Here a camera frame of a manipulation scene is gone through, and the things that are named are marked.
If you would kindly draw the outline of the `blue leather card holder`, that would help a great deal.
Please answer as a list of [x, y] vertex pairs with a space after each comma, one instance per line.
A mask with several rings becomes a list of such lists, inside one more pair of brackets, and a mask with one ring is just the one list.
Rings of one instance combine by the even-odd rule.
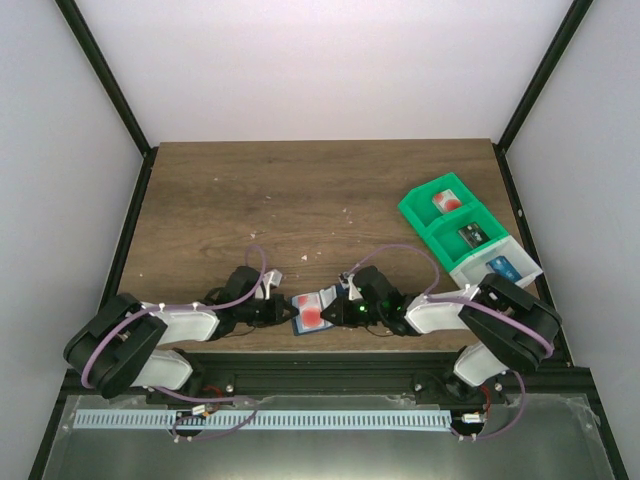
[[289, 302], [298, 310], [291, 320], [293, 334], [302, 336], [329, 330], [334, 325], [323, 319], [321, 313], [339, 296], [346, 294], [341, 284], [334, 284], [319, 291], [299, 294], [291, 297]]

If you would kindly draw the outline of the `red white credit card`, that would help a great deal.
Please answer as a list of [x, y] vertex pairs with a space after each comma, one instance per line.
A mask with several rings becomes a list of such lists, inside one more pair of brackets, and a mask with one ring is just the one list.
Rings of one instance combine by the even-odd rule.
[[309, 333], [321, 330], [325, 327], [325, 321], [321, 318], [320, 308], [305, 308], [300, 310], [298, 329], [300, 333]]

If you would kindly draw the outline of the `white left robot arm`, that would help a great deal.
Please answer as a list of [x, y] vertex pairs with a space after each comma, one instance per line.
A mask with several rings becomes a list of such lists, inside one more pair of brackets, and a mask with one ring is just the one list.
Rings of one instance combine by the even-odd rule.
[[181, 403], [194, 403], [204, 392], [204, 367], [180, 349], [163, 347], [216, 341], [239, 324], [259, 329], [294, 319], [298, 308], [274, 291], [281, 279], [277, 270], [239, 266], [224, 286], [182, 305], [118, 294], [69, 340], [63, 358], [85, 388], [105, 399], [151, 387], [170, 391]]

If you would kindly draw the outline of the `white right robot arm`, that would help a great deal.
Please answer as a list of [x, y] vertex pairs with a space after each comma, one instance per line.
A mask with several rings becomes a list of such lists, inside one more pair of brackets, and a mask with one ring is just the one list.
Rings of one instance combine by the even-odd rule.
[[331, 298], [320, 316], [334, 326], [382, 324], [396, 336], [466, 330], [477, 342], [463, 348], [439, 379], [447, 396], [470, 401], [485, 383], [508, 370], [535, 372], [554, 352], [559, 313], [497, 274], [444, 294], [405, 294], [374, 266], [347, 278], [344, 293]]

